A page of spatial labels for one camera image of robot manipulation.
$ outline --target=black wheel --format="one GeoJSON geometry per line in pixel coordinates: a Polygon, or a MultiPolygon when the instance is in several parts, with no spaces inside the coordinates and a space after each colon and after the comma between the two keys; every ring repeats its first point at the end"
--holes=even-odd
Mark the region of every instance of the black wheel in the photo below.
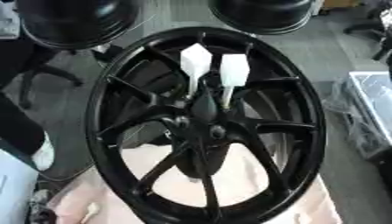
{"type": "Polygon", "coordinates": [[[99,172],[147,223],[267,221],[308,189],[319,172],[326,143],[319,98],[297,67],[259,39],[216,28],[161,32],[127,48],[96,82],[86,119],[88,146],[99,172]],[[194,43],[201,43],[214,59],[198,93],[188,99],[187,76],[180,69],[179,52],[194,43]],[[246,53],[251,67],[247,85],[234,93],[231,109],[224,109],[220,102],[218,71],[223,53],[246,53]],[[154,75],[149,67],[156,64],[159,74],[154,75]],[[260,109],[267,107],[264,105],[273,105],[279,116],[261,115],[260,109]],[[249,108],[257,116],[248,115],[249,108]],[[170,131],[172,152],[137,178],[120,155],[122,140],[125,132],[151,121],[162,123],[170,131]],[[271,150],[260,137],[264,134],[278,134],[290,146],[283,153],[283,164],[272,158],[281,151],[271,150]],[[248,148],[268,174],[269,185],[250,199],[222,206],[212,175],[234,143],[248,148]],[[174,166],[186,176],[201,180],[206,206],[186,206],[154,192],[152,186],[157,179],[174,166]]]}

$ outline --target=black object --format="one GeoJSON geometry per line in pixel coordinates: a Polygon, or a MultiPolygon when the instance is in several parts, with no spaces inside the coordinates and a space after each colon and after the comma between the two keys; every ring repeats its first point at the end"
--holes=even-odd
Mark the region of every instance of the black object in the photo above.
{"type": "Polygon", "coordinates": [[[32,88],[32,81],[37,74],[45,73],[55,75],[71,81],[76,87],[83,84],[83,82],[75,75],[46,64],[49,60],[54,58],[54,56],[58,53],[57,51],[40,45],[33,45],[34,47],[30,59],[26,61],[26,64],[21,71],[21,73],[23,73],[23,78],[20,87],[19,106],[23,109],[30,109],[32,107],[32,103],[29,101],[29,93],[32,88]]]}
{"type": "Polygon", "coordinates": [[[392,30],[391,28],[385,29],[380,18],[383,11],[391,8],[392,4],[389,0],[380,1],[377,6],[367,14],[367,22],[352,25],[344,30],[346,34],[358,31],[370,31],[375,35],[377,41],[381,41],[381,49],[373,56],[373,60],[381,60],[390,50],[392,50],[392,30]]]}
{"type": "Polygon", "coordinates": [[[86,49],[122,35],[137,16],[135,0],[17,0],[23,27],[42,46],[86,49]]]}
{"type": "Polygon", "coordinates": [[[304,26],[313,0],[209,0],[213,14],[245,32],[282,34],[304,26]]]}
{"type": "Polygon", "coordinates": [[[319,98],[295,65],[259,39],[206,27],[162,32],[127,48],[96,82],[87,107],[86,125],[88,147],[100,174],[146,223],[266,221],[291,206],[308,189],[318,174],[326,143],[319,98]],[[223,53],[248,55],[251,67],[248,84],[235,91],[231,109],[223,109],[219,102],[222,88],[217,59],[211,72],[202,78],[198,93],[192,99],[186,97],[187,76],[180,69],[179,51],[196,42],[204,45],[215,58],[223,53]],[[157,61],[166,69],[159,69],[154,77],[150,68],[157,61]],[[141,78],[149,79],[142,83],[141,78]],[[158,82],[166,83],[156,85],[161,91],[151,87],[158,82]],[[244,102],[259,111],[257,108],[263,98],[258,91],[269,93],[267,97],[274,105],[274,97],[278,96],[285,107],[295,105],[294,110],[281,108],[291,115],[283,116],[284,120],[282,117],[272,120],[246,117],[244,102]],[[249,95],[256,95],[256,101],[250,101],[249,95]],[[193,107],[200,97],[206,97],[205,102],[212,108],[207,121],[193,113],[198,111],[193,107]],[[148,121],[162,123],[171,132],[173,152],[139,180],[123,162],[121,141],[124,131],[148,121]],[[281,171],[258,136],[267,133],[287,133],[292,137],[287,164],[281,171]],[[210,162],[216,157],[224,160],[222,152],[232,143],[244,144],[255,155],[269,175],[269,187],[252,199],[223,207],[217,200],[210,162]],[[214,151],[220,155],[211,155],[214,151]],[[201,179],[206,191],[206,207],[180,205],[152,190],[163,173],[175,165],[181,169],[181,163],[188,164],[201,179]]]}

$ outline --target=gray floor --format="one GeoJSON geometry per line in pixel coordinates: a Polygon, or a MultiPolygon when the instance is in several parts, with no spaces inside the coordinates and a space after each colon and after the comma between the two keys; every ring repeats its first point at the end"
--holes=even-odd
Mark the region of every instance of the gray floor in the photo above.
{"type": "MultiPolygon", "coordinates": [[[[144,0],[139,23],[116,42],[121,46],[154,32],[183,26],[226,27],[209,12],[206,0],[144,0]]],[[[315,17],[302,30],[282,36],[260,37],[288,55],[313,81],[322,97],[336,81],[353,70],[385,70],[381,62],[370,59],[378,49],[376,42],[358,35],[347,36],[342,30],[360,18],[362,9],[334,12],[315,17]]],[[[83,113],[88,92],[101,69],[89,52],[71,57],[62,53],[53,62],[84,79],[86,85],[72,88],[69,83],[41,75],[35,80],[34,108],[28,114],[49,132],[58,156],[47,175],[63,179],[90,163],[83,134],[83,113]]],[[[8,88],[15,99],[19,80],[8,88]]],[[[322,176],[348,224],[387,224],[392,222],[392,206],[375,168],[361,159],[346,142],[343,128],[335,115],[328,113],[329,144],[322,176]]]]}

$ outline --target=chair leg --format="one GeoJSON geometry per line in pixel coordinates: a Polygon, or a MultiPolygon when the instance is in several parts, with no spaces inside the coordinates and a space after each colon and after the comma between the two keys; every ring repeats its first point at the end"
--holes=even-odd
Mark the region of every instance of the chair leg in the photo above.
{"type": "Polygon", "coordinates": [[[66,72],[64,70],[58,69],[57,67],[44,65],[44,66],[41,66],[39,68],[39,71],[41,73],[51,74],[51,75],[55,75],[55,76],[58,76],[60,78],[69,80],[76,87],[79,87],[79,86],[83,85],[83,82],[79,78],[77,78],[75,75],[73,75],[73,74],[71,74],[69,72],[66,72]]]}
{"type": "Polygon", "coordinates": [[[384,57],[388,52],[390,51],[390,49],[386,48],[386,47],[382,47],[380,49],[380,51],[378,51],[374,56],[373,56],[373,60],[381,60],[382,57],[384,57]]]}
{"type": "Polygon", "coordinates": [[[36,74],[36,70],[31,70],[23,74],[19,92],[19,106],[23,109],[30,109],[32,107],[32,103],[29,100],[29,93],[32,89],[32,80],[36,74]]]}
{"type": "Polygon", "coordinates": [[[369,22],[365,24],[355,24],[344,30],[344,33],[351,34],[356,31],[366,31],[366,30],[379,30],[380,24],[376,22],[369,22]]]}

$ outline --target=wheel spoke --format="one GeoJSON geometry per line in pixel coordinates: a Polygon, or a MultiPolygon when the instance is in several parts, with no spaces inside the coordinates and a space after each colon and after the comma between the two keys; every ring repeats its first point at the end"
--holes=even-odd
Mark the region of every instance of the wheel spoke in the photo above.
{"type": "Polygon", "coordinates": [[[300,82],[298,77],[281,77],[267,80],[251,81],[245,87],[238,88],[234,93],[234,99],[243,98],[248,92],[264,89],[286,89],[292,84],[300,82]]]}
{"type": "Polygon", "coordinates": [[[139,181],[133,192],[135,194],[150,192],[158,178],[176,165],[179,159],[181,159],[181,156],[189,149],[187,145],[187,142],[183,142],[180,145],[173,145],[172,153],[152,168],[152,170],[139,181]]]}
{"type": "Polygon", "coordinates": [[[113,75],[110,75],[108,79],[110,81],[114,81],[116,84],[126,87],[137,99],[142,102],[151,103],[158,98],[156,94],[148,91],[143,91],[141,88],[136,87],[128,83],[127,81],[113,75]]]}
{"type": "Polygon", "coordinates": [[[126,130],[135,127],[142,123],[160,121],[163,119],[169,120],[169,107],[152,106],[144,109],[141,112],[131,115],[125,121],[111,125],[110,127],[98,133],[100,137],[118,137],[126,130]]]}
{"type": "Polygon", "coordinates": [[[287,133],[287,134],[304,134],[316,129],[313,124],[290,122],[283,120],[268,120],[248,118],[248,122],[256,126],[259,134],[267,133],[287,133]]]}
{"type": "Polygon", "coordinates": [[[145,48],[148,53],[151,54],[152,58],[156,60],[160,60],[164,64],[166,64],[172,71],[179,71],[181,73],[180,78],[184,79],[187,75],[181,69],[181,65],[175,59],[173,59],[169,54],[159,51],[153,46],[147,46],[145,48]]]}
{"type": "Polygon", "coordinates": [[[219,221],[222,218],[221,207],[216,195],[213,179],[208,173],[206,148],[201,140],[199,148],[195,149],[195,151],[197,158],[195,160],[196,170],[201,176],[201,181],[206,191],[206,210],[214,221],[219,221]]]}
{"type": "Polygon", "coordinates": [[[255,131],[248,133],[248,137],[245,137],[245,145],[267,172],[269,176],[269,190],[274,193],[286,193],[289,187],[273,161],[272,156],[268,153],[264,142],[255,131]]]}

